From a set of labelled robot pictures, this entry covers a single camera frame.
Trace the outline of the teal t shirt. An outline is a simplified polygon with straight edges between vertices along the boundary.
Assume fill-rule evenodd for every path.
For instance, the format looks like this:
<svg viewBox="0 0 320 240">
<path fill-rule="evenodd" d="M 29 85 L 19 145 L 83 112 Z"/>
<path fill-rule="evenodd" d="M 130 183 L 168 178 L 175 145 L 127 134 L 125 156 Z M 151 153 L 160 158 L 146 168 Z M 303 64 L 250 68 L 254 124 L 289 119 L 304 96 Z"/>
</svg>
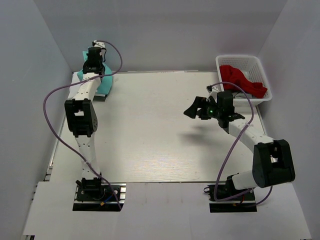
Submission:
<svg viewBox="0 0 320 240">
<path fill-rule="evenodd" d="M 84 61 L 86 61 L 88 58 L 87 53 L 88 51 L 82 51 Z M 105 74 L 107 75 L 112 74 L 111 69 L 105 63 L 103 63 L 103 66 L 104 66 Z M 77 73 L 77 77 L 80 81 L 83 80 L 83 70 L 80 70 Z M 111 90 L 112 84 L 113 84 L 113 76 L 104 76 L 101 80 L 100 86 L 97 88 L 96 95 L 108 95 Z"/>
</svg>

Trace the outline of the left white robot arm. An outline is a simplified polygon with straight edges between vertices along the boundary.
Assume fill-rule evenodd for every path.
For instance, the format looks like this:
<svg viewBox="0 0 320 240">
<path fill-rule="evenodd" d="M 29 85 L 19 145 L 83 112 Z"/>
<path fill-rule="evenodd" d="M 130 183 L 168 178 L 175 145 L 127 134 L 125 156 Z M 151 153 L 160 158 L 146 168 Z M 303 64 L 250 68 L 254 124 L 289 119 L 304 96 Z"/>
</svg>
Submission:
<svg viewBox="0 0 320 240">
<path fill-rule="evenodd" d="M 94 199 L 105 196 L 106 187 L 102 184 L 96 150 L 95 132 L 98 129 L 98 118 L 93 106 L 93 99 L 101 84 L 99 74 L 105 72 L 102 48 L 97 44 L 90 47 L 87 60 L 82 67 L 82 80 L 76 94 L 64 103 L 67 125 L 78 145 L 83 160 L 82 179 L 77 184 Z"/>
</svg>

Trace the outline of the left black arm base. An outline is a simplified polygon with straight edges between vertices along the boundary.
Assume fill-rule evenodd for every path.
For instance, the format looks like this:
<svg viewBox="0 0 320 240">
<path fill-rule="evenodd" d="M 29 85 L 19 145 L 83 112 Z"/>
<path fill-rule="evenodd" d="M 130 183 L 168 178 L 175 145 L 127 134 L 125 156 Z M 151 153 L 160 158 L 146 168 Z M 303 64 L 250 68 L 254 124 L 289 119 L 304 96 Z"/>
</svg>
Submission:
<svg viewBox="0 0 320 240">
<path fill-rule="evenodd" d="M 119 212 L 126 198 L 126 184 L 108 185 L 100 178 L 77 180 L 72 210 L 74 212 Z"/>
</svg>

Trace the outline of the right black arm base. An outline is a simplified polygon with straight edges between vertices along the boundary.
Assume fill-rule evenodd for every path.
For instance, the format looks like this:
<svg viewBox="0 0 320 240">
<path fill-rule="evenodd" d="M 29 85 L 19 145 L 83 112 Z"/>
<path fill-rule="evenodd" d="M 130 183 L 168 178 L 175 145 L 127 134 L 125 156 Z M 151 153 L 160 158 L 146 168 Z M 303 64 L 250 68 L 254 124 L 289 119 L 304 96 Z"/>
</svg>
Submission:
<svg viewBox="0 0 320 240">
<path fill-rule="evenodd" d="M 209 184 L 203 192 L 209 196 L 210 213 L 255 213 L 257 212 L 256 198 L 253 190 L 246 192 L 245 189 L 236 190 L 232 177 L 219 183 L 214 198 L 215 184 Z"/>
</svg>

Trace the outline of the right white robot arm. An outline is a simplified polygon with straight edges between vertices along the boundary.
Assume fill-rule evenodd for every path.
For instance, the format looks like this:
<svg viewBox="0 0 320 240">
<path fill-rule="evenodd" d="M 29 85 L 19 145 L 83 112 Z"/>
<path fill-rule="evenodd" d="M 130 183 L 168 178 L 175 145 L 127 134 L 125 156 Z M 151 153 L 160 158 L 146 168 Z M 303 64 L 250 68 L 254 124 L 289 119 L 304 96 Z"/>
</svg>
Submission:
<svg viewBox="0 0 320 240">
<path fill-rule="evenodd" d="M 230 92 L 218 92 L 216 97 L 208 98 L 197 96 L 184 115 L 191 119 L 216 119 L 226 133 L 236 138 L 236 143 L 243 143 L 253 154 L 251 170 L 228 176 L 222 190 L 217 184 L 214 186 L 212 199 L 215 202 L 236 200 L 257 187 L 272 187 L 295 180 L 290 144 L 263 134 L 247 122 L 235 111 Z"/>
</svg>

